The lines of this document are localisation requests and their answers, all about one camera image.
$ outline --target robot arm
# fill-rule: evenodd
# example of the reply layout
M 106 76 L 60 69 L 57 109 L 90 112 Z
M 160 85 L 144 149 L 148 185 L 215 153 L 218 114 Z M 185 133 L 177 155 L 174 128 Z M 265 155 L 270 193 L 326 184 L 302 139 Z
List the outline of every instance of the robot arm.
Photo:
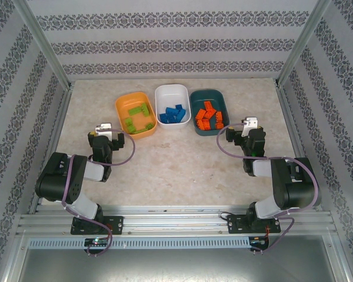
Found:
M 100 163 L 111 164 L 112 151 L 124 147 L 124 134 L 119 133 L 117 140 L 112 139 L 110 123 L 103 123 L 97 126 L 95 132 L 88 134 L 88 140 L 93 150 L 93 154 L 90 157 L 92 157 L 93 161 Z M 35 192 L 38 197 L 43 197 L 51 202 L 61 202 L 65 189 L 68 189 L 65 199 L 66 207 L 77 215 L 73 219 L 71 233 L 102 233 L 102 228 L 98 225 L 79 218 L 80 216 L 86 217 L 99 223 L 104 223 L 105 220 L 112 220 L 109 217 L 104 217 L 101 206 L 87 198 L 81 191 L 81 186 L 84 179 L 106 182 L 111 173 L 111 166 L 93 163 L 86 156 L 75 155 L 69 187 L 65 187 L 68 168 L 71 165 L 70 160 L 71 157 L 67 154 L 53 153 L 36 182 Z
M 262 127 L 258 126 L 257 118 L 246 117 L 242 122 L 245 123 L 243 130 L 227 129 L 227 141 L 240 146 L 245 156 L 264 157 L 265 132 Z M 296 159 L 312 171 L 311 164 L 306 157 Z M 240 222 L 231 222 L 237 227 L 232 230 L 256 233 L 264 230 L 265 226 L 274 226 L 274 216 L 283 210 L 301 209 L 312 202 L 315 195 L 313 182 L 306 171 L 296 163 L 284 159 L 243 159 L 243 163 L 245 172 L 250 176 L 272 178 L 273 195 L 250 204 L 246 216 L 242 216 Z M 314 206 L 319 205 L 320 202 L 319 192 Z

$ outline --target bowl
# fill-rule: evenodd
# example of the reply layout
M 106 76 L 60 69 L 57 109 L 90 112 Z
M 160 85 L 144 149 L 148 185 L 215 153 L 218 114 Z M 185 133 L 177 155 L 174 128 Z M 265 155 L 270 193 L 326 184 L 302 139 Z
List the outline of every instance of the bowl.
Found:
M 213 136 L 213 135 L 217 135 L 218 132 L 220 131 L 219 129 L 201 130 L 198 128 L 198 125 L 195 120 L 195 116 L 197 115 L 200 109 L 205 109 L 205 105 L 204 105 L 205 101 L 210 101 L 212 104 L 212 107 L 215 110 L 221 111 L 222 123 L 224 124 L 224 126 L 229 125 L 228 111 L 226 110 L 224 97 L 220 91 L 217 91 L 215 89 L 197 90 L 197 91 L 194 91 L 189 98 L 191 100 L 192 116 L 194 120 L 195 131 L 197 134 L 201 136 Z M 213 116 L 209 120 L 209 124 L 211 125 L 211 128 L 215 128 L 215 124 L 216 124 L 215 116 Z
M 162 123 L 159 115 L 165 113 L 166 108 L 175 108 L 182 105 L 186 114 L 179 123 Z M 159 126 L 163 129 L 181 129 L 187 126 L 191 119 L 188 90 L 181 84 L 161 85 L 155 90 L 155 114 Z
M 129 110 L 136 107 L 141 107 L 143 103 L 146 104 L 149 110 L 148 116 L 144 116 L 143 112 L 139 112 L 135 115 L 129 115 Z M 119 97 L 115 102 L 115 107 L 122 130 L 130 134 L 132 138 L 145 138 L 154 133 L 157 127 L 157 119 L 155 118 L 155 114 L 152 105 L 150 104 L 149 98 L 144 92 L 135 92 Z M 136 127 L 136 130 L 145 129 L 145 126 L 149 123 L 152 123 L 154 126 L 150 130 L 137 134 L 131 134 L 127 128 L 127 125 L 125 124 L 125 119 L 127 118 L 132 119 L 133 125 Z

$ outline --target orange bowl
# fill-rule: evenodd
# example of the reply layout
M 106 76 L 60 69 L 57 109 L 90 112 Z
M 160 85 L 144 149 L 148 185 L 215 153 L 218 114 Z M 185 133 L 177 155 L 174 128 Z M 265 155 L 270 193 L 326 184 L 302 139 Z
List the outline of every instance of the orange bowl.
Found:
M 149 110 L 149 116 L 144 116 L 144 114 L 137 113 L 136 115 L 130 116 L 128 110 L 135 107 L 141 106 L 142 103 L 146 103 Z M 115 102 L 116 113 L 118 114 L 120 125 L 122 130 L 128 132 L 127 126 L 125 125 L 125 119 L 131 118 L 136 130 L 141 130 L 145 128 L 148 123 L 153 123 L 154 127 L 151 130 L 147 130 L 137 134 L 130 134 L 134 139 L 140 139 L 152 135 L 157 127 L 157 119 L 150 104 L 149 98 L 144 92 L 134 92 L 127 95 L 119 97 Z

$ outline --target dark teal bowl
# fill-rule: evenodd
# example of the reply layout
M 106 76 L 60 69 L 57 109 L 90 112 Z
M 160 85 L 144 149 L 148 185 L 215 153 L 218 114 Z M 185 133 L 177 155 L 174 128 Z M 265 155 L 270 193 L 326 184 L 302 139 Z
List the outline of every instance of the dark teal bowl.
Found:
M 222 123 L 224 126 L 229 125 L 230 121 L 228 111 L 226 110 L 224 97 L 220 91 L 215 89 L 197 90 L 190 95 L 189 99 L 191 100 L 191 119 L 194 120 L 195 131 L 197 134 L 201 136 L 214 136 L 219 132 L 219 129 L 200 130 L 196 124 L 195 116 L 198 114 L 200 109 L 205 109 L 204 101 L 211 101 L 213 108 L 222 112 Z M 211 124 L 211 128 L 215 128 L 216 116 L 213 116 L 209 122 Z

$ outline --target patterned wallpaper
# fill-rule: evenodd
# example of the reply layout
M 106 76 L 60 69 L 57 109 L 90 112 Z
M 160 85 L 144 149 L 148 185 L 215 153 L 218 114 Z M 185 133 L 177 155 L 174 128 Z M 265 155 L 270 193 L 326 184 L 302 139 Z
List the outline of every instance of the patterned wallpaper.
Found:
M 0 269 L 28 212 L 64 89 L 10 0 L 0 0 Z
M 284 91 L 353 272 L 353 1 L 332 1 Z
M 30 0 L 69 76 L 276 78 L 317 0 Z

